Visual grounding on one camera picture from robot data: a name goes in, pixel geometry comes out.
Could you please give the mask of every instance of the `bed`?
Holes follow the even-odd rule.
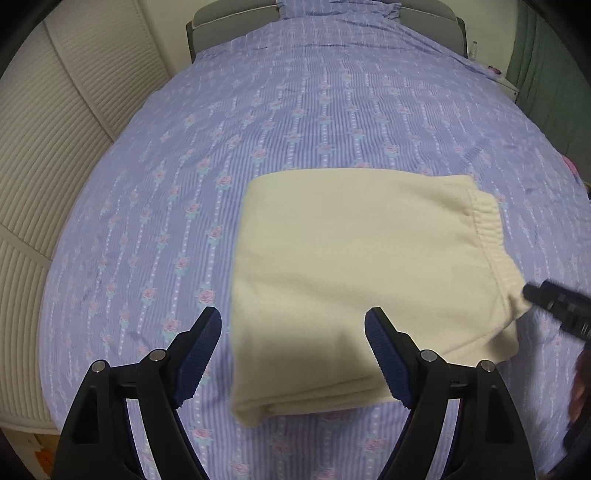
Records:
[[[273,417],[256,429],[229,412],[228,285],[241,199],[251,179],[275,171],[468,174],[497,198],[506,250],[526,280],[591,292],[591,209],[581,180],[490,71],[387,7],[388,15],[378,6],[268,21],[205,50],[194,41],[194,65],[134,116],[76,201],[46,283],[40,372],[60,428],[93,360],[136,362],[215,305],[222,338],[180,410],[209,476],[377,477],[407,415],[398,403]],[[518,333],[519,354],[499,368],[536,467],[547,471],[563,455],[582,346],[537,311],[518,321]],[[443,469],[456,407],[429,478]],[[137,405],[130,415],[145,473],[157,478]]]

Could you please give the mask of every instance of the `cream fleece fabric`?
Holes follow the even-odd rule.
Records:
[[[249,184],[232,286],[231,406],[271,415],[392,400],[363,320],[382,307],[448,362],[501,362],[529,304],[493,196],[467,176],[292,170]]]

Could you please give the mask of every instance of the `bed frame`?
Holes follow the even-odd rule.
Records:
[[[201,51],[279,19],[275,0],[216,0],[187,23],[191,61]],[[402,0],[400,23],[467,57],[465,23],[439,0]]]

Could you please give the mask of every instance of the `wrinkled fabric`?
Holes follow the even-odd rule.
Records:
[[[296,18],[214,47],[154,93],[91,173],[47,278],[40,375],[61,428],[90,363],[139,361],[206,305],[220,342],[179,411],[210,477],[377,478],[407,416],[401,404],[232,418],[230,279],[248,182],[288,168],[467,174],[494,195],[505,247],[526,281],[591,293],[591,209],[580,180],[486,70],[381,15]],[[519,320],[499,366],[538,469],[563,455],[581,344],[549,315]],[[453,433],[452,404],[429,478]],[[132,428],[157,478],[135,403]]]
[[[380,0],[277,0],[281,19],[339,15],[378,14],[394,19],[400,16],[399,2],[386,3]]]

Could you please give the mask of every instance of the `pillow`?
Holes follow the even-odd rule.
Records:
[[[282,20],[288,18],[339,15],[351,12],[398,18],[401,4],[392,0],[277,0]]]

